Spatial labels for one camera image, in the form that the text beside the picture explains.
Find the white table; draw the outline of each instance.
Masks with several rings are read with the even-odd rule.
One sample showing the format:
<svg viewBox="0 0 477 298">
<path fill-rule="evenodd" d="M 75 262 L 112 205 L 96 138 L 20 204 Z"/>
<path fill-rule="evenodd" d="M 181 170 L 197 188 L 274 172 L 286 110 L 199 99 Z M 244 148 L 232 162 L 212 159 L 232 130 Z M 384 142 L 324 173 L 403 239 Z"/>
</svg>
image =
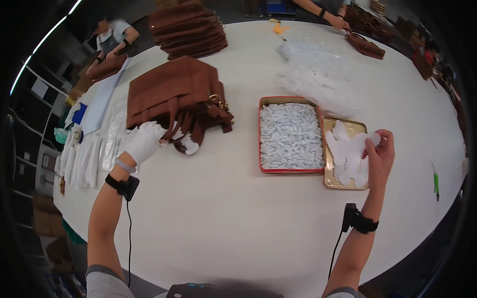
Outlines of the white table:
<svg viewBox="0 0 477 298">
<path fill-rule="evenodd" d="M 287 36 L 308 36 L 350 57 L 349 87 L 360 99 L 354 118 L 369 131 L 394 133 L 396 158 L 386 189 L 373 250 L 361 283 L 385 272 L 413 251 L 437 226 L 463 182 L 465 147 L 449 96 L 424 81 L 413 63 L 393 49 L 384 60 L 362 56 L 330 27 L 285 21 Z M 253 21 L 225 28 L 229 46 L 201 60 L 216 67 L 235 115 L 233 132 L 207 131 L 199 151 L 185 156 L 161 148 L 140 169 L 130 204 L 131 271 L 163 288 L 186 282 L 240 279 L 292 298 L 322 294 L 346 203 L 363 206 L 368 191 L 328 189 L 322 175 L 267 175 L 258 162 L 258 103 L 262 96 L 291 95 L 277 86 L 285 60 L 274 23 Z M 111 102 L 127 97 L 129 82 L 166 62 L 153 47 L 132 58 Z M 82 97 L 88 103 L 97 85 Z M 111 104 L 103 127 L 106 132 Z M 439 174 L 433 193 L 431 160 Z M 67 185 L 55 200 L 83 239 L 96 189 Z M 128 260 L 129 221 L 123 204 L 115 234 L 123 268 Z"/>
</svg>

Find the black wrist sensor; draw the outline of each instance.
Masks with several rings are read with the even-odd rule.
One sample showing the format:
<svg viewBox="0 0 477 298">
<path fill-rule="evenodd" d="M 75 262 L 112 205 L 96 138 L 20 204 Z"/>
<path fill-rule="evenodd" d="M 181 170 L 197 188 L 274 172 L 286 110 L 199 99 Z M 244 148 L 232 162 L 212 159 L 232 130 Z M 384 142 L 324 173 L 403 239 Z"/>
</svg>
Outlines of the black wrist sensor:
<svg viewBox="0 0 477 298">
<path fill-rule="evenodd" d="M 124 196 L 126 201 L 129 202 L 133 199 L 133 195 L 136 192 L 137 186 L 139 185 L 139 179 L 133 176 L 129 176 L 127 181 L 116 181 L 108 174 L 108 176 L 106 177 L 106 183 L 108 183 L 109 186 L 117 190 L 118 195 Z"/>
<path fill-rule="evenodd" d="M 368 234 L 369 232 L 375 231 L 378 228 L 378 224 L 379 221 L 375 223 L 372 219 L 364 217 L 358 208 L 356 208 L 355 203 L 346 204 L 341 231 L 346 233 L 351 226 L 362 234 Z"/>
</svg>

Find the white paper cutout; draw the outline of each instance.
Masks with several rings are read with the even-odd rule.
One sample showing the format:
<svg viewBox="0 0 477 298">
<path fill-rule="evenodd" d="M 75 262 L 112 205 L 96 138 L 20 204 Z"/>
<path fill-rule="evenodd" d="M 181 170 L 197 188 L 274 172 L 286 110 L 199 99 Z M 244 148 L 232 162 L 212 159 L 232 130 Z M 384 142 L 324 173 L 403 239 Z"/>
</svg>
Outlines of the white paper cutout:
<svg viewBox="0 0 477 298">
<path fill-rule="evenodd" d="M 343 122 L 340 120 L 336 120 L 334 127 L 333 127 L 333 135 L 337 141 L 339 140 L 349 140 L 350 137 L 346 132 L 346 127 L 344 126 Z"/>
<path fill-rule="evenodd" d="M 377 133 L 360 133 L 349 138 L 344 124 L 339 120 L 336 120 L 332 131 L 325 133 L 326 143 L 333 155 L 333 176 L 342 185 L 349 186 L 351 179 L 354 179 L 354 186 L 361 188 L 368 181 L 369 157 L 361 159 L 367 138 L 371 138 L 375 146 L 381 141 Z"/>
</svg>

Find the worker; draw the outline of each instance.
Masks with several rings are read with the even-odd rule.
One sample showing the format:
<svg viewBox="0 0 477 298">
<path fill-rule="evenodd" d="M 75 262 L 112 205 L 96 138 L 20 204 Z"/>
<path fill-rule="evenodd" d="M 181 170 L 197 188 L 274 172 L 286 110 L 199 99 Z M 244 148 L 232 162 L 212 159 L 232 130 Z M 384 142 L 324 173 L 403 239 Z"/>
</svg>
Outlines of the worker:
<svg viewBox="0 0 477 298">
<path fill-rule="evenodd" d="M 100 17 L 93 19 L 91 24 L 93 33 L 98 35 L 96 46 L 100 52 L 98 58 L 86 70 L 87 75 L 100 61 L 114 57 L 120 49 L 139 36 L 139 32 L 122 19 L 111 20 L 108 17 Z"/>
<path fill-rule="evenodd" d="M 118 157 L 118 162 L 110 173 L 116 180 L 128 180 L 131 168 L 146 161 L 159 147 L 159 139 L 166 132 L 159 124 L 146 122 L 139 127 L 134 138 L 125 145 L 125 151 Z M 369 156 L 369 194 L 361 213 L 364 217 L 378 222 L 383 207 L 384 189 L 394 160 L 393 134 L 387 130 L 376 131 L 381 136 L 378 147 L 371 139 L 366 140 L 366 150 L 363 158 Z M 86 273 L 88 298 L 133 298 L 132 292 L 125 283 L 121 264 L 116 247 L 114 246 L 114 232 L 121 213 L 123 198 L 117 190 L 105 183 L 91 210 L 88 227 L 88 269 Z M 322 297 L 352 298 L 358 297 L 360 274 L 373 247 L 374 232 L 362 234 L 353 229 L 344 242 L 336 260 L 330 279 Z M 211 284 L 185 284 L 176 287 L 169 297 L 207 297 L 204 289 L 214 291 L 217 286 Z M 185 289 L 183 296 L 176 290 Z M 259 295 L 263 290 L 257 289 L 230 289 L 220 288 L 211 297 L 265 297 Z M 282 295 L 267 291 L 266 297 L 283 298 Z M 156 298 L 165 298 L 163 293 Z"/>
<path fill-rule="evenodd" d="M 418 52 L 423 54 L 425 59 L 427 60 L 427 62 L 431 66 L 433 66 L 434 65 L 434 59 L 439 57 L 440 49 L 439 49 L 439 46 L 437 45 L 437 43 L 435 41 L 427 41 L 425 43 L 425 46 L 420 46 L 414 52 L 413 60 L 414 60 L 414 57 L 417 55 Z"/>
<path fill-rule="evenodd" d="M 346 7 L 351 0 L 293 0 L 298 7 L 295 11 L 295 20 L 331 25 L 335 29 L 349 28 L 344 20 Z"/>
</svg>

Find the black cable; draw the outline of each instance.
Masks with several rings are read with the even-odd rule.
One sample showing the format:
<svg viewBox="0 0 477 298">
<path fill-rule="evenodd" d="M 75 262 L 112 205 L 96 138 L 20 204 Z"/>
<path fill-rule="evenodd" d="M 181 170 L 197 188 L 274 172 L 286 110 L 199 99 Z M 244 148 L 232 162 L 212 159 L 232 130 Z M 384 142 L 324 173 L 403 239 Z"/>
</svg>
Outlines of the black cable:
<svg viewBox="0 0 477 298">
<path fill-rule="evenodd" d="M 333 256 L 331 257 L 330 272 L 328 273 L 328 279 L 330 279 L 331 269 L 333 268 L 334 254 L 336 253 L 336 248 L 338 247 L 338 243 L 340 242 L 342 234 L 343 234 L 343 231 L 340 232 L 340 236 L 338 237 L 338 241 L 336 241 L 336 245 L 334 247 Z"/>
<path fill-rule="evenodd" d="M 127 287 L 129 288 L 129 286 L 131 285 L 131 227 L 133 226 L 133 223 L 131 221 L 131 214 L 129 213 L 129 201 L 126 201 L 126 209 L 127 209 L 127 215 L 129 216 L 129 259 L 127 261 L 127 271 L 128 271 Z"/>
</svg>

